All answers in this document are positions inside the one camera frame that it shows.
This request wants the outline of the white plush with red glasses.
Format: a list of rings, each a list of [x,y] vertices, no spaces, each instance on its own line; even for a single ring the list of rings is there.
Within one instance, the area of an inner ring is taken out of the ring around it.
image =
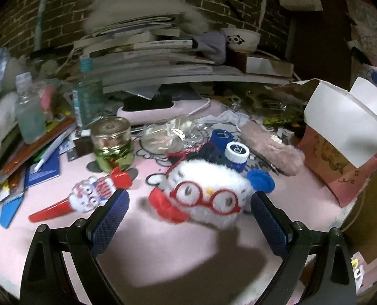
[[[235,226],[254,193],[250,181],[240,173],[199,158],[181,160],[147,181],[154,185],[149,205],[159,217],[220,230]]]

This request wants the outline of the blue notebook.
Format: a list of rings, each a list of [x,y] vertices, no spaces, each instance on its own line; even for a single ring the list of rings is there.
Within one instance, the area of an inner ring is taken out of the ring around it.
[[[52,155],[43,166],[34,172],[36,164],[32,164],[25,172],[25,189],[39,185],[60,175],[60,157]]]

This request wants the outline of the pink fluffy plush toy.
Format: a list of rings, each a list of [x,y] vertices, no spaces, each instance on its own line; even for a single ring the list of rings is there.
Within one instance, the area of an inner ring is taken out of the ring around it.
[[[255,122],[248,121],[240,127],[243,142],[261,154],[286,176],[297,175],[304,166],[304,153],[292,145],[276,140],[276,136]]]

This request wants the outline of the green glass jar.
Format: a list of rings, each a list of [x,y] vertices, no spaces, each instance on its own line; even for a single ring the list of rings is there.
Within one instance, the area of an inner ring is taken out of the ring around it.
[[[89,125],[95,160],[103,172],[119,167],[127,170],[134,160],[130,122],[118,116],[105,116]]]

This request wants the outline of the white lid blue case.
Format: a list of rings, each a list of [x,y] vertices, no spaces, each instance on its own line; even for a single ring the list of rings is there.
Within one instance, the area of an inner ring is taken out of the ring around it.
[[[230,161],[231,167],[241,173],[247,165],[250,150],[244,144],[232,141],[226,145],[224,154]]]

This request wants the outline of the small clear plastic bottle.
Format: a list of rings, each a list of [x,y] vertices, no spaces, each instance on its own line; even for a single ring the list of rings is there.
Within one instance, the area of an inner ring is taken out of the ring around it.
[[[46,134],[46,120],[40,97],[33,89],[30,72],[15,78],[18,99],[15,102],[15,117],[23,141],[30,145]]]

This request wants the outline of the dark navy scrunchie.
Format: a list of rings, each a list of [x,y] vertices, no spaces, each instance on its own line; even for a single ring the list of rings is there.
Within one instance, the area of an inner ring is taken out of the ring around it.
[[[232,167],[232,164],[227,157],[225,157],[225,155],[221,153],[214,144],[209,142],[205,143],[198,151],[168,154],[167,158],[173,167],[182,161],[189,160],[205,160],[206,162],[210,162],[212,164],[229,168]]]

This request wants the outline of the blue lens case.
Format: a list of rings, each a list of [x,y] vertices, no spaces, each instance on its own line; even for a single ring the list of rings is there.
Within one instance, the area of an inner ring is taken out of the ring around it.
[[[233,135],[225,129],[214,129],[212,131],[210,142],[220,151],[225,152],[228,143],[234,140]]]

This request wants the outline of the clear plastic bag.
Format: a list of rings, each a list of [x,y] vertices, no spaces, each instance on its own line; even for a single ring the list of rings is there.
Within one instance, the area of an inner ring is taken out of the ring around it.
[[[187,116],[146,125],[139,135],[140,146],[157,155],[181,151],[185,140],[196,127],[197,123]]]

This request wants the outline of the white shelf board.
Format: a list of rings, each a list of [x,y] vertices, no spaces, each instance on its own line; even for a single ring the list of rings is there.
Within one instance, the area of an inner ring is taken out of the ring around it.
[[[137,87],[169,85],[178,83],[205,83],[205,82],[244,82],[244,83],[262,83],[271,85],[286,85],[291,82],[291,78],[274,77],[267,75],[186,75],[177,77],[163,77],[153,79],[141,79],[136,81],[127,81],[114,85],[103,86],[103,93],[125,91],[126,89],[135,89]]]

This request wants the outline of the stack of books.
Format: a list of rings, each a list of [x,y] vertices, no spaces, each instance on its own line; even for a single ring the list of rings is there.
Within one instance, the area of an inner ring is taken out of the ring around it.
[[[185,32],[186,16],[184,12],[166,13],[118,21],[93,29],[75,41],[73,49],[93,59],[95,71],[139,59],[213,65],[214,61],[197,55],[197,41]]]

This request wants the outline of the panda ceramic bowl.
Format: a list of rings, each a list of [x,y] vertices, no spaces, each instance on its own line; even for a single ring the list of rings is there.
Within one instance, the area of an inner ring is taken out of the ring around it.
[[[228,47],[235,52],[253,53],[259,45],[261,35],[259,32],[239,29],[239,28],[222,28],[227,39]]]

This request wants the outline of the purple grey cloth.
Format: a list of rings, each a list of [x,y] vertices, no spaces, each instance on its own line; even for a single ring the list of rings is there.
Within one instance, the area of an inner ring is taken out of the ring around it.
[[[194,36],[196,50],[204,54],[216,65],[222,65],[226,58],[227,39],[223,32],[210,31]]]

